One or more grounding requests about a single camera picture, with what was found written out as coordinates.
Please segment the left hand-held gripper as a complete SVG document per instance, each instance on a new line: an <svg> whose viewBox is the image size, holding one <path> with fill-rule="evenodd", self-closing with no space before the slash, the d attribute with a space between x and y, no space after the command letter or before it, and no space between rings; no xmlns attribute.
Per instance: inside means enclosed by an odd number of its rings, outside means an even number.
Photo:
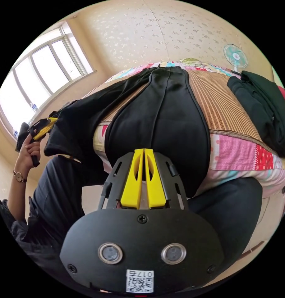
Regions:
<svg viewBox="0 0 285 298"><path fill-rule="evenodd" d="M17 137L16 152L20 152L22 144L24 143L28 135L32 136L31 142L41 141L47 133L53 129L58 118L49 117L41 119L33 125L29 126L27 123L23 122L20 127L20 131Z"/></svg>

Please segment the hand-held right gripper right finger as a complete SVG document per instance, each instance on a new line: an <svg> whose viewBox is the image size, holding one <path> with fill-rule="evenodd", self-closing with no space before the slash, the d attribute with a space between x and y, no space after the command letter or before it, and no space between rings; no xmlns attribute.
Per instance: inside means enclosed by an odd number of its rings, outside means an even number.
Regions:
<svg viewBox="0 0 285 298"><path fill-rule="evenodd" d="M163 208L166 205L166 197L154 152L152 149L144 149L144 155L148 208Z"/></svg>

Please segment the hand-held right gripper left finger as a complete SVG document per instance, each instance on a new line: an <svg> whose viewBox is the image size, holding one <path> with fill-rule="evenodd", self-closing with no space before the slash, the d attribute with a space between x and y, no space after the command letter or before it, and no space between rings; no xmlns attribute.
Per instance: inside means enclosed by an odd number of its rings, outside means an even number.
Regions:
<svg viewBox="0 0 285 298"><path fill-rule="evenodd" d="M139 209L142 189L144 149L134 151L125 187L121 197L121 206L128 209Z"/></svg>

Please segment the person's left hand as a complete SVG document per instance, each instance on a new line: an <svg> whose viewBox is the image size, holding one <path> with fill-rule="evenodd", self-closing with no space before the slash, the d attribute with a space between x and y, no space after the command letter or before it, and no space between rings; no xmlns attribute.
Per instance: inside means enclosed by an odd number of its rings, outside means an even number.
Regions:
<svg viewBox="0 0 285 298"><path fill-rule="evenodd" d="M15 171L27 176L29 171L34 168L32 157L36 157L40 161L40 141L31 142L33 137L28 134L20 149L16 164Z"/></svg>

